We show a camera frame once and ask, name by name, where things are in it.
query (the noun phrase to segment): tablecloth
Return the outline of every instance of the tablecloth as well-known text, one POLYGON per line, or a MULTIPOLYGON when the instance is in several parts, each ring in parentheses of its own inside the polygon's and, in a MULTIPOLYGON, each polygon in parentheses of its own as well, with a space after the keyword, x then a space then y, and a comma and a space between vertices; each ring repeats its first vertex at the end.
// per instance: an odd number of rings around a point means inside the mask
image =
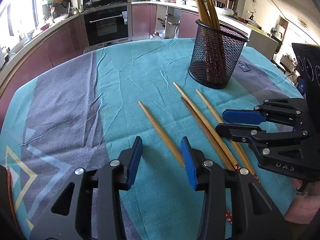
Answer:
MULTIPOLYGON (((120 194, 127 238, 196 239, 203 192, 191 189, 185 170, 138 101, 148 107, 177 147, 187 136, 193 148, 223 166, 172 82, 182 87, 214 126, 216 120, 195 89, 220 115, 226 108, 253 109, 265 98, 301 95, 280 70, 250 47, 244 47, 226 88, 204 87, 187 71, 193 46, 192 39, 113 45, 63 63, 17 90, 0 135, 0 164, 11 171, 13 202, 27 238, 50 198, 76 168, 102 167, 130 148, 139 135, 143 154, 135 184, 120 194)), ((260 127, 267 132, 290 130, 269 122, 260 127)), ((232 145, 225 143, 242 165, 232 145)), ((247 144, 241 146, 262 186, 285 214, 295 195, 290 178, 258 168, 247 144)), ((227 206, 231 209, 228 191, 227 206)), ((93 203, 93 237, 95 214, 93 203)), ((230 232, 226 223, 226 236, 230 232)))

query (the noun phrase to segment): blue gripper pad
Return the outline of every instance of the blue gripper pad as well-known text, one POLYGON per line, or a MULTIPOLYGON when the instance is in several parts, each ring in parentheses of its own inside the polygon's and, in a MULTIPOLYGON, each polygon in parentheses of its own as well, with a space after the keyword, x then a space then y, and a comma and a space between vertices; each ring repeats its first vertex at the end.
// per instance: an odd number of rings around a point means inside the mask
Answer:
POLYGON ((191 157, 192 148, 186 136, 182 138, 180 147, 181 147, 182 158, 184 161, 184 165, 186 167, 189 183, 191 187, 194 190, 196 190, 197 188, 196 167, 191 157))
POLYGON ((140 158, 142 155, 142 139, 136 138, 137 145, 136 148, 132 154, 132 159, 130 161, 130 164, 128 166, 128 179, 126 185, 130 189, 131 186, 134 184, 134 181, 136 179, 139 163, 140 163, 140 158))
POLYGON ((259 125, 266 121, 266 118, 256 111, 225 110, 222 118, 228 123, 247 123, 259 125))

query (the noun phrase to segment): bottle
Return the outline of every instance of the bottle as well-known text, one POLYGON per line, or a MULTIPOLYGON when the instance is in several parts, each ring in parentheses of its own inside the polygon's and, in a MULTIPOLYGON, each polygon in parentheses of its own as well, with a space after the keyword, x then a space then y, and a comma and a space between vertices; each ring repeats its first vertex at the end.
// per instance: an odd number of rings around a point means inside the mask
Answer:
POLYGON ((162 38, 159 36, 159 33, 155 33, 155 36, 151 39, 152 41, 162 40, 162 38))

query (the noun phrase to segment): built-in oven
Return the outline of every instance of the built-in oven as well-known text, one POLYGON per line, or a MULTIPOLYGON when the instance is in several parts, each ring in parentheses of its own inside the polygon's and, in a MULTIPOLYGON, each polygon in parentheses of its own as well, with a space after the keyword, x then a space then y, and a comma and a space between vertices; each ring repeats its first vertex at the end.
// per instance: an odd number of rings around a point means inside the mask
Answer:
POLYGON ((87 50, 132 41, 131 3, 104 6, 85 12, 87 50))

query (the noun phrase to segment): chopstick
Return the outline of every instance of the chopstick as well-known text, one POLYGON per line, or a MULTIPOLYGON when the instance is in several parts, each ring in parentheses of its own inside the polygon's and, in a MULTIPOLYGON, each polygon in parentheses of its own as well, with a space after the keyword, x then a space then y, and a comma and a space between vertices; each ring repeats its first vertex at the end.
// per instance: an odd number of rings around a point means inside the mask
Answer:
POLYGON ((233 156, 233 154, 230 152, 229 148, 226 146, 226 144, 223 142, 221 137, 217 134, 216 130, 212 127, 212 125, 209 123, 209 121, 206 119, 206 117, 201 113, 201 111, 196 107, 196 105, 191 101, 191 99, 185 94, 185 92, 179 87, 178 84, 175 82, 173 85, 176 87, 176 89, 179 91, 179 93, 182 95, 182 97, 189 103, 189 105, 192 107, 192 109, 196 112, 198 117, 201 119, 201 121, 204 123, 204 125, 207 127, 207 129, 210 131, 212 136, 215 138, 217 143, 220 145, 221 149, 231 162, 233 168, 238 171, 241 169, 240 165, 238 164, 238 161, 233 156))
POLYGON ((231 165, 229 159, 226 157, 226 155, 224 154, 223 150, 221 149, 221 147, 219 146, 217 141, 214 139, 212 134, 209 132, 207 127, 204 125, 204 123, 201 121, 201 119, 198 117, 196 112, 192 109, 192 107, 189 105, 189 103, 183 97, 181 97, 180 99, 184 103, 184 105, 186 106, 186 108, 188 109, 190 114, 193 116, 193 118, 195 119, 195 121, 197 122, 197 124, 199 125, 201 130, 203 131, 204 135, 207 137, 207 139, 211 143, 212 147, 215 149, 217 155, 219 156, 220 160, 223 162, 225 167, 228 170, 231 170, 231 171, 234 170, 234 168, 231 165))
MULTIPOLYGON (((197 94, 200 96, 200 98, 202 99, 202 101, 205 103, 205 105, 207 106, 207 108, 210 110, 210 112, 213 114, 213 116, 215 117, 215 119, 219 122, 219 123, 224 123, 224 121, 222 120, 222 118, 220 117, 220 115, 217 113, 217 111, 214 109, 214 107, 210 104, 210 102, 207 100, 207 98, 198 90, 196 89, 197 94)), ((233 147, 236 149, 239 157, 241 158, 241 160, 244 163, 244 166, 248 169, 248 171, 253 174, 253 176, 258 179, 256 172, 254 171, 253 166, 251 165, 248 157, 245 155, 244 151, 242 150, 241 146, 239 145, 239 143, 234 142, 232 140, 230 140, 231 144, 233 145, 233 147)))
POLYGON ((217 12, 216 12, 216 9, 214 8, 214 2, 213 0, 206 0, 206 1, 208 5, 208 10, 203 0, 196 0, 200 21, 213 28, 220 29, 217 12))
POLYGON ((182 159, 182 155, 180 151, 176 148, 172 140, 169 138, 169 136, 165 133, 165 131, 161 128, 160 124, 157 122, 157 120, 152 116, 152 114, 149 112, 149 110, 146 108, 146 106, 139 101, 139 105, 141 106, 143 112, 146 114, 148 119, 150 120, 151 124, 157 131, 157 133, 160 135, 164 143, 167 145, 169 150, 172 152, 173 156, 177 159, 177 161, 180 163, 182 167, 184 167, 184 162, 182 159))

